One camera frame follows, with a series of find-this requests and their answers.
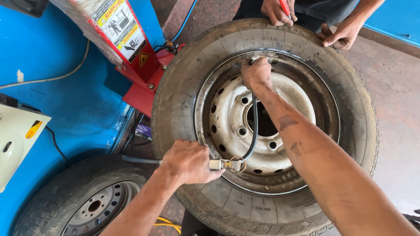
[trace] concrete floor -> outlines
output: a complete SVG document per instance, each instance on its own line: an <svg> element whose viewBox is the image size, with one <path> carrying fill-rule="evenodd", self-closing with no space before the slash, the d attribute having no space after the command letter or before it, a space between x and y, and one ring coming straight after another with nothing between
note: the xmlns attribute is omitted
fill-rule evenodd
<svg viewBox="0 0 420 236"><path fill-rule="evenodd" d="M209 2L212 2L213 14L208 13ZM152 1L163 25L175 2L161 3ZM177 41L188 42L207 29L230 21L239 3L240 0L199 1ZM420 59L362 37L343 53L360 72L376 108L380 148L373 179L398 210L413 215L413 210L420 209L420 158L417 154L420 147ZM183 206L171 198L161 216L181 224L183 212ZM178 233L171 227L154 226L150 236L157 235ZM323 235L339 236L340 233L332 228Z"/></svg>

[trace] dirty hand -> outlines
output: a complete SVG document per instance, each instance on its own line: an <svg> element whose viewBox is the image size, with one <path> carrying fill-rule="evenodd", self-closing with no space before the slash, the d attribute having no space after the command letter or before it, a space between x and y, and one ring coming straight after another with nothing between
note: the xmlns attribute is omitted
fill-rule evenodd
<svg viewBox="0 0 420 236"><path fill-rule="evenodd" d="M291 19L283 12L278 0L264 0L261 13L270 17L274 26L284 24L292 26L293 22L297 21L297 17L294 15L294 0L287 0L287 4L289 5Z"/></svg>
<svg viewBox="0 0 420 236"><path fill-rule="evenodd" d="M241 74L244 85L254 94L264 93L273 86L271 81L271 64L268 63L265 57L256 59L251 66L249 65L249 60L243 60Z"/></svg>
<svg viewBox="0 0 420 236"><path fill-rule="evenodd" d="M363 24L364 21L358 20L356 17L347 17L333 34L327 23L323 23L318 37L323 40L322 46L324 47L331 45L336 49L348 50L352 47Z"/></svg>
<svg viewBox="0 0 420 236"><path fill-rule="evenodd" d="M198 141L176 140L159 169L167 171L177 184L205 184L219 178L225 169L209 170L209 149Z"/></svg>

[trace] red pen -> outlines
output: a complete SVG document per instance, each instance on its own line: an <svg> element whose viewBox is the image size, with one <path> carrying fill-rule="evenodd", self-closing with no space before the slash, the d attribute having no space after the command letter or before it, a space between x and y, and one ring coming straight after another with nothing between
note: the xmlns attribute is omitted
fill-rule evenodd
<svg viewBox="0 0 420 236"><path fill-rule="evenodd" d="M290 9L289 5L287 5L287 0L278 0L280 3L281 8L283 9L283 12L291 19L290 17Z"/></svg>

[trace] white appliance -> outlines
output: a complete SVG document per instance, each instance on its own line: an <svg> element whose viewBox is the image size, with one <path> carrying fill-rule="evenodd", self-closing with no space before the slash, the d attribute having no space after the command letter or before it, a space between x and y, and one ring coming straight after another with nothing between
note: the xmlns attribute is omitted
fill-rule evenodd
<svg viewBox="0 0 420 236"><path fill-rule="evenodd" d="M0 193L50 120L22 105L0 103Z"/></svg>

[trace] purple label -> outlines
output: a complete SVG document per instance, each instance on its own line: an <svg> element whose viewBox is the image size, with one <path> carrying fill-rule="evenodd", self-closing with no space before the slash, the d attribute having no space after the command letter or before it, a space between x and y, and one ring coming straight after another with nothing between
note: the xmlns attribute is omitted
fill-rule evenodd
<svg viewBox="0 0 420 236"><path fill-rule="evenodd" d="M137 124L136 133L146 135L147 137L151 137L152 129L148 126L145 126L144 124Z"/></svg>

